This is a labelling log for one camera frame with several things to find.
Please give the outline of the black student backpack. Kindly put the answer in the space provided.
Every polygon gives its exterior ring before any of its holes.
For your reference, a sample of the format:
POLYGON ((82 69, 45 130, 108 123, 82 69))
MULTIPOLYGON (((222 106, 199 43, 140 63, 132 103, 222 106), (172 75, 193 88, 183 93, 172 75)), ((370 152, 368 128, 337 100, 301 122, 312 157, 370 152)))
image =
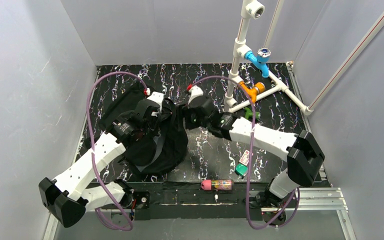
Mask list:
POLYGON ((129 163, 142 175, 159 175, 170 172, 185 159, 189 140, 180 107, 164 97, 165 106, 175 106, 175 116, 163 121, 158 132, 150 128, 162 108, 147 99, 141 83, 132 84, 108 106, 98 125, 126 148, 116 161, 129 163))

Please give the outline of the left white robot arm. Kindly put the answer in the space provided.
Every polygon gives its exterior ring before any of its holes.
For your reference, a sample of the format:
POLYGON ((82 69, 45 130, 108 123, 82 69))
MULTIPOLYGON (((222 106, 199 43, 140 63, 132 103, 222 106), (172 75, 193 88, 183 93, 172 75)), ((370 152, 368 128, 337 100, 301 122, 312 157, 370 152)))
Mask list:
POLYGON ((43 205, 65 227, 75 225, 89 209, 119 205, 125 190, 117 182, 88 188, 113 160, 122 157, 145 168, 162 153, 162 124, 173 122, 176 106, 168 98, 144 98, 133 110, 114 116, 107 131, 72 166, 54 179, 45 177, 38 187, 43 205))

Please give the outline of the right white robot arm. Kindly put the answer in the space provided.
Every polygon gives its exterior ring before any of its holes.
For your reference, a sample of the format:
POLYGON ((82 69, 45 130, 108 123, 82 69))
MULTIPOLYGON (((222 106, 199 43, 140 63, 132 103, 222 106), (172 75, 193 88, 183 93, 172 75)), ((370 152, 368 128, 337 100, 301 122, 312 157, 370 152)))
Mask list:
POLYGON ((277 131, 233 113, 220 112, 207 96, 197 96, 180 109, 188 130, 203 127, 217 138, 249 143, 286 162, 286 169, 264 190, 260 201, 263 206, 278 206, 294 189, 312 187, 326 158, 311 132, 277 131))

